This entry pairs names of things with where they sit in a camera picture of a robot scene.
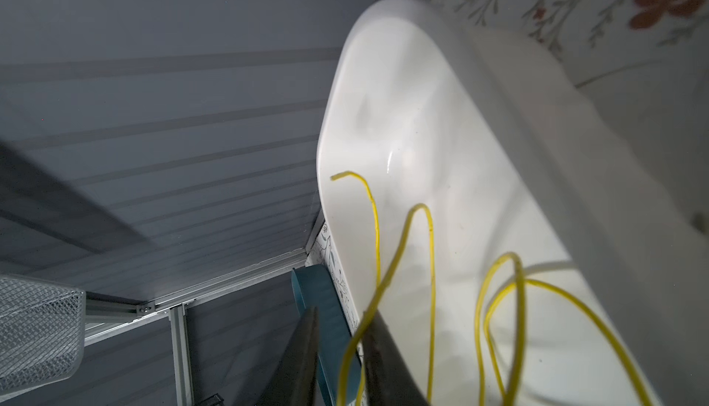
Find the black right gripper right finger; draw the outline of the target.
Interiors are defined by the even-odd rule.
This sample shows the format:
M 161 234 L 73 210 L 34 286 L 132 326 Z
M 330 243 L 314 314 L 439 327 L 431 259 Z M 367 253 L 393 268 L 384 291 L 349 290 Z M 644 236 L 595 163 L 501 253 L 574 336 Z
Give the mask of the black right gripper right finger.
M 367 327 L 362 344 L 369 405 L 428 405 L 379 312 Z

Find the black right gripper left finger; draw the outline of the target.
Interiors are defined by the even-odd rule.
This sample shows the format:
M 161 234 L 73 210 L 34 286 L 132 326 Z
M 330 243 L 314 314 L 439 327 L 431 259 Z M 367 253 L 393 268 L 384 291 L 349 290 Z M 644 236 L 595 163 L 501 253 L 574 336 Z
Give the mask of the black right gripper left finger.
M 318 369 L 319 310 L 301 315 L 257 405 L 313 405 Z

